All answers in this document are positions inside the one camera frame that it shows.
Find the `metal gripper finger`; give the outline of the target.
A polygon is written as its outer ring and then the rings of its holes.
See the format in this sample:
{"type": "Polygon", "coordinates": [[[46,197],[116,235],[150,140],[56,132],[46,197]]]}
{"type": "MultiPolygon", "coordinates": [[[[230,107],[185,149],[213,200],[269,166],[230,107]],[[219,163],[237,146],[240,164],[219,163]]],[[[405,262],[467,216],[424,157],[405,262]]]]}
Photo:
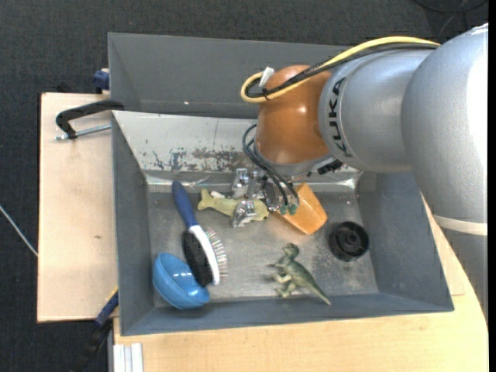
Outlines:
{"type": "Polygon", "coordinates": [[[250,176],[248,170],[245,167],[236,168],[231,189],[233,191],[243,191],[244,189],[247,189],[249,182],[250,176]]]}
{"type": "Polygon", "coordinates": [[[235,207],[231,225],[233,228],[244,227],[257,216],[254,201],[242,200],[235,207]]]}

